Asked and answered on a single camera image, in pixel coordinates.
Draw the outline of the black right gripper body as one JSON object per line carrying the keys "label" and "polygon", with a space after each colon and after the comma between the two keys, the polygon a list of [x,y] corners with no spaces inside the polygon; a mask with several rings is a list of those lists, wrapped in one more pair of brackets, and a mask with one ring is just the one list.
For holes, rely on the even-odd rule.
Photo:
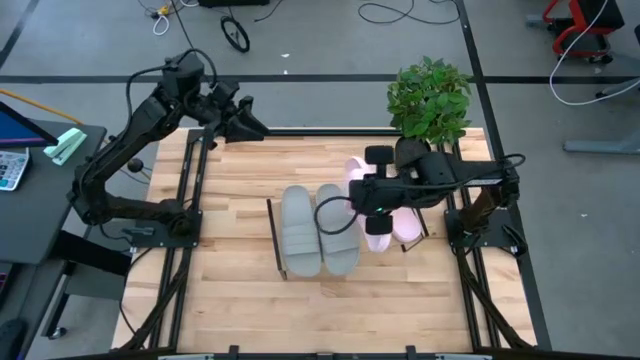
{"label": "black right gripper body", "polygon": [[366,218],[367,234],[390,234],[393,230],[391,211],[398,206],[398,178],[387,175],[387,166],[394,160],[393,148],[388,145],[368,146],[364,160],[375,169],[373,173],[365,173],[362,179],[349,182],[352,209]]}

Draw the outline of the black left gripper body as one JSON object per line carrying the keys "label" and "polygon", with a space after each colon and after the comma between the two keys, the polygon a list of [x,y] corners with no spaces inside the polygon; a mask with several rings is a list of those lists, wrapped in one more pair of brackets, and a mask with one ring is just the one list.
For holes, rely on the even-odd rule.
{"label": "black left gripper body", "polygon": [[239,90],[235,81],[220,81],[211,87],[205,97],[204,144],[207,149],[215,149],[215,138],[222,136],[226,143],[240,141],[238,108],[234,96]]}

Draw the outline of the pink rubber slide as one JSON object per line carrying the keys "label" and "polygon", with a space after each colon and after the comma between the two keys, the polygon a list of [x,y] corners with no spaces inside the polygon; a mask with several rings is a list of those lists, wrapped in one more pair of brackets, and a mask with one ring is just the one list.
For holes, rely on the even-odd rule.
{"label": "pink rubber slide", "polygon": [[410,208],[402,207],[393,210],[392,237],[401,243],[410,243],[423,236],[423,229],[419,217]]}
{"label": "pink rubber slide", "polygon": [[[353,156],[349,158],[344,165],[345,171],[345,180],[344,180],[344,191],[345,194],[349,194],[349,182],[351,180],[361,180],[364,178],[365,174],[373,174],[376,172],[376,167],[374,165],[369,165],[365,162],[365,160],[361,157]],[[391,235],[383,234],[383,235],[370,235],[366,232],[366,217],[363,215],[359,215],[357,217],[357,223],[361,228],[364,239],[366,240],[367,246],[371,252],[381,253],[384,252],[391,243]]]}

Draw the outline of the grey rubber slide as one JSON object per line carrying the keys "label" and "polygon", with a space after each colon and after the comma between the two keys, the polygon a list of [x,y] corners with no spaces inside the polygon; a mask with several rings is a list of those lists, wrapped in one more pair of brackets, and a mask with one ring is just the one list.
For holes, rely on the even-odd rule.
{"label": "grey rubber slide", "polygon": [[281,244],[288,269],[301,277],[320,273],[321,251],[313,219],[313,205],[307,189],[292,185],[281,201]]}
{"label": "grey rubber slide", "polygon": [[360,235],[349,205],[335,184],[324,184],[316,191],[314,221],[322,257],[328,272],[335,276],[349,274],[359,261]]}

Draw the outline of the wooden shelf black metal legs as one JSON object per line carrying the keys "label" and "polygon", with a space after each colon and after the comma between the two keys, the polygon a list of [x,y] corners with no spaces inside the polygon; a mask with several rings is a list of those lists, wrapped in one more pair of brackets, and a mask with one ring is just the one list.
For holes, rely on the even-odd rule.
{"label": "wooden shelf black metal legs", "polygon": [[[311,199],[311,202],[312,202],[312,205],[313,205],[313,219],[314,219],[314,210],[316,209],[316,193],[314,195],[312,195],[309,192],[309,194],[310,194],[310,199]],[[282,244],[281,244],[281,238],[282,238],[282,235],[281,235],[281,201],[282,201],[282,197],[281,197],[281,200],[278,201],[278,202],[274,202],[272,200],[268,200],[267,201],[267,210],[268,210],[268,217],[269,217],[269,225],[270,225],[270,228],[271,228],[274,255],[275,255],[275,258],[276,258],[276,266],[277,266],[277,269],[278,269],[281,277],[284,280],[286,280],[290,275],[295,275],[295,274],[292,273],[288,269],[288,267],[287,267],[287,265],[285,263],[285,260],[284,260],[283,252],[282,252]],[[420,212],[416,211],[416,210],[414,210],[414,211],[415,211],[415,214],[419,217],[419,220],[421,222],[422,229],[423,229],[423,236],[422,236],[421,239],[413,241],[413,242],[410,242],[410,243],[401,243],[400,242],[401,243],[401,248],[402,248],[403,251],[410,250],[413,245],[419,243],[420,241],[422,241],[423,239],[425,239],[426,237],[429,236],[429,232],[428,232],[427,225],[426,225],[426,222],[424,220],[423,215]],[[359,227],[359,225],[357,223],[357,219],[355,221],[355,224],[357,226],[358,233],[360,235],[360,254],[361,254],[361,246],[362,245],[365,245],[368,250],[369,250],[369,248],[367,246],[366,240],[364,239],[363,232],[362,232],[361,228]],[[324,263],[324,260],[323,260],[323,257],[322,257],[320,273],[318,275],[316,275],[316,276],[324,275],[326,273],[332,275],[331,273],[328,272],[327,267],[325,266],[325,263]]]}

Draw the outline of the black box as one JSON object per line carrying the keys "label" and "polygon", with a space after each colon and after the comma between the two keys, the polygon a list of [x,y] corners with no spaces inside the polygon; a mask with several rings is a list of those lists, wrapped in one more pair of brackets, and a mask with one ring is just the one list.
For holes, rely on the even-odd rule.
{"label": "black box", "polygon": [[269,5],[271,0],[197,0],[198,4],[203,7],[229,7],[229,6],[265,6]]}

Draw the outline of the green potted plant black pot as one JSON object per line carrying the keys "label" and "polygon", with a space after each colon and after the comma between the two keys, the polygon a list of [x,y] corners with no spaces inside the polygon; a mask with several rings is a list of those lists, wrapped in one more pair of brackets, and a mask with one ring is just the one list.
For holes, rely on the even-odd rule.
{"label": "green potted plant black pot", "polygon": [[433,145],[453,144],[466,135],[470,79],[456,66],[427,56],[398,72],[387,86],[390,126],[401,132],[396,169],[409,166]]}

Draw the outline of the mint green stapler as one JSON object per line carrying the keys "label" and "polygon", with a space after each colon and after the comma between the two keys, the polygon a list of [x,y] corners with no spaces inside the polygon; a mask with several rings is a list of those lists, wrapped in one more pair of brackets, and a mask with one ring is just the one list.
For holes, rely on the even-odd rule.
{"label": "mint green stapler", "polygon": [[82,145],[87,135],[78,128],[71,128],[60,135],[58,144],[48,146],[43,153],[58,166],[63,166],[75,151]]}

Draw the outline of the black rig front bar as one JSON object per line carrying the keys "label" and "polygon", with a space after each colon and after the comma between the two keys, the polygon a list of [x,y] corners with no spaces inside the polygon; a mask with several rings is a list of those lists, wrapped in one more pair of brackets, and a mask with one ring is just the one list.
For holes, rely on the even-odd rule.
{"label": "black rig front bar", "polygon": [[542,351],[539,349],[479,348],[475,353],[243,353],[230,346],[226,353],[177,354],[169,348],[111,352],[47,360],[640,360],[640,357]]}

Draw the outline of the computer monitor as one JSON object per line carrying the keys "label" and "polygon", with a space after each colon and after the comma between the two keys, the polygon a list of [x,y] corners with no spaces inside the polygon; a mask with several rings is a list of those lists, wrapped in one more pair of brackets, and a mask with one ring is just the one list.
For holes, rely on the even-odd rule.
{"label": "computer monitor", "polygon": [[0,148],[57,145],[53,135],[0,101]]}

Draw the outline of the grey calculator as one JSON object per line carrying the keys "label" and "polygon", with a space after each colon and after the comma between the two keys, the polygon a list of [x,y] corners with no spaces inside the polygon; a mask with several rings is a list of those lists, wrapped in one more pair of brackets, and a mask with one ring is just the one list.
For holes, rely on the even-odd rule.
{"label": "grey calculator", "polygon": [[0,191],[15,191],[29,164],[29,148],[0,149]]}

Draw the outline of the black desk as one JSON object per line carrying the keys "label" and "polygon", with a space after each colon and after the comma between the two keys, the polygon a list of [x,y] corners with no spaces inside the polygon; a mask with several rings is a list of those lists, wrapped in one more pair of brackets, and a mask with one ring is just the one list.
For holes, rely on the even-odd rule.
{"label": "black desk", "polygon": [[66,267],[83,264],[117,275],[130,258],[62,230],[71,210],[67,193],[74,171],[100,148],[106,129],[78,127],[87,135],[67,162],[58,166],[41,149],[30,150],[30,167],[19,187],[0,191],[0,263],[13,263],[9,291],[0,304],[0,325],[25,323],[21,352],[26,354]]}

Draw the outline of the grey table base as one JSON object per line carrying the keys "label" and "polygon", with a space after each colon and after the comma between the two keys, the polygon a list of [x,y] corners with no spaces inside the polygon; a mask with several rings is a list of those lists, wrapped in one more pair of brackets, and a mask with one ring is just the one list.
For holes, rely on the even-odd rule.
{"label": "grey table base", "polygon": [[[621,95],[630,90],[640,91],[640,77],[604,88],[595,95],[595,102]],[[563,150],[573,153],[594,153],[640,156],[640,128],[618,141],[567,140]]]}

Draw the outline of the red and black cart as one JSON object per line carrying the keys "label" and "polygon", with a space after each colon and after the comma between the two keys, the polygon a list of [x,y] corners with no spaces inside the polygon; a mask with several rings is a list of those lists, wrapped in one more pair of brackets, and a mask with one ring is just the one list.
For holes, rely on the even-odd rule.
{"label": "red and black cart", "polygon": [[609,64],[608,36],[624,25],[616,0],[568,0],[569,17],[552,17],[562,0],[551,0],[541,15],[528,15],[525,24],[546,29],[554,36],[552,50],[560,59],[586,59],[591,64]]}

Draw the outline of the black aluminium table frame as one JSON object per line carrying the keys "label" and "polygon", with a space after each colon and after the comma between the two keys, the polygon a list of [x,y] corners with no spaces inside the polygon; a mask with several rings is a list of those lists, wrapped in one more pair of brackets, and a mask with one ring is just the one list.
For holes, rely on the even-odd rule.
{"label": "black aluminium table frame", "polygon": [[469,204],[475,189],[423,211],[427,237],[393,242],[375,253],[362,247],[355,269],[304,278],[277,259],[280,200],[286,187],[315,192],[342,185],[346,163],[369,145],[391,145],[385,128],[276,128],[261,142],[220,144],[186,154],[192,131],[161,141],[148,196],[186,196],[203,213],[191,252],[186,291],[169,305],[150,344],[181,352],[394,353],[468,351],[474,340],[505,344],[479,301],[461,282],[446,238],[444,213]]}

